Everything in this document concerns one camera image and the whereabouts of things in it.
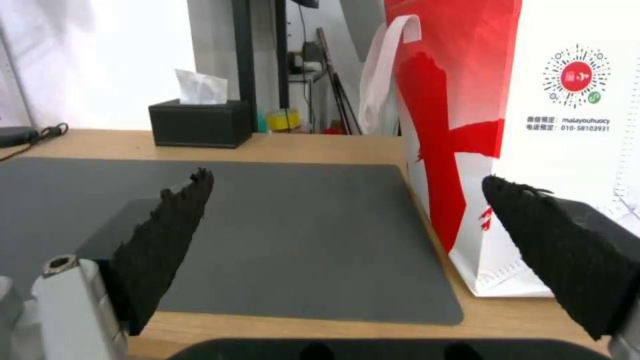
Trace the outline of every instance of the red paint pattern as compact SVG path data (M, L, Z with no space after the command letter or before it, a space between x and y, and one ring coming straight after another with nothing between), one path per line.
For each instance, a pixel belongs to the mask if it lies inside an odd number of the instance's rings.
M493 209L492 208L488 208L487 210L484 211L484 213L482 213L482 215L480 215L480 218L478 220L486 219L486 221L483 222L482 225L480 225L480 227L482 228L483 231L489 231L489 229L491 229L491 215L492 214L493 214Z
M424 160L429 191L431 224L444 249L449 252L456 241L467 203L462 192L455 152L476 152L497 156L497 131L502 119L449 130L447 76L433 59L419 53L404 62L396 81L411 113ZM406 89L420 89L407 94Z
M522 0L386 0L385 6L389 23L400 15L420 18L422 41L400 46L396 83L420 143L431 223L449 252L467 207L455 153L500 156ZM473 124L450 129L455 123Z

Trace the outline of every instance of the black cable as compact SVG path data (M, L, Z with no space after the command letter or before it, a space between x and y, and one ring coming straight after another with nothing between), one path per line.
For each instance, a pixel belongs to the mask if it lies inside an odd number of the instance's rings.
M353 121L357 131L356 135L362 135L362 129L360 128L360 123L358 122L358 118L353 112L353 108L351 107L351 101L349 101L347 92L344 90L344 86L342 86L342 82L340 81L340 79L336 80L336 84L338 85L338 90L340 90L340 98L343 98L344 102L347 104L347 106L345 107L345 110L349 110L349 114L351 115L351 117L347 117L347 119Z
M29 141L29 145L27 145L25 148L20 149L16 152L13 152L3 158L0 158L0 162L5 161L5 160L9 160L11 158L13 158L14 156L18 156L20 154L24 154L25 152L31 150L32 147L43 143L43 142L47 142L49 140L55 139L55 138L59 138L61 136L63 136L64 134L67 133L67 131L69 130L69 125L66 122L61 122L56 126L47 126L44 129L40 130L40 132L38 133L38 136L34 136L30 141Z
M309 99L307 99L307 71L305 70L305 60L307 57L305 56L305 45L307 44L307 25L305 24L305 16L302 15L302 6L298 4L298 12L300 12L300 21L302 21L302 96L305 98L305 102L309 107L309 113L311 114L309 119L309 128L310 132L313 132L314 126L316 124L316 113L314 112L314 107L311 105Z
M291 123L289 122L289 109L284 110L284 116L287 119L287 132L291 132Z

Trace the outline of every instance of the black pole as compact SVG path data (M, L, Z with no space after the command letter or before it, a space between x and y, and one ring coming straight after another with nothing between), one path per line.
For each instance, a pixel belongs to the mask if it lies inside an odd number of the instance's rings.
M276 56L278 58L278 95L280 108L289 108L289 67L287 64L287 5L275 0Z
M249 2L250 0L231 0L234 13L234 32L236 35L236 62L238 66L240 100L249 102L251 108L251 126L255 133L258 131L258 122L256 116L253 36L251 33L251 8Z

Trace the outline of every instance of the charger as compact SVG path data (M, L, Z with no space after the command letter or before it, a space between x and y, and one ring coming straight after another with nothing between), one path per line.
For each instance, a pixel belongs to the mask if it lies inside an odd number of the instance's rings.
M16 155L20 155L30 150L39 143L63 136L69 130L66 122L61 122L56 126L47 126L38 132L32 127L2 127L0 128L0 149L3 147L13 147L27 145L24 148L0 158L0 161L8 160Z
M0 127L0 148L31 143L38 131L29 126Z

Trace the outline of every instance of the wooden desk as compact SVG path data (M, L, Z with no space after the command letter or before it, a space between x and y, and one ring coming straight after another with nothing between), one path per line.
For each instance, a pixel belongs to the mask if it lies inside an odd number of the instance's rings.
M0 150L0 156L7 153L8 149ZM236 150L218 150L155 147L151 134L144 131L71 130L64 138L35 147L24 156L395 164L404 172L401 139L376 137L255 135ZM555 300L474 298L441 250L440 257L465 314L458 326L159 311L142 336L130 339L130 353L166 358L190 344L212 338L552 338L606 353L607 340L591 340Z

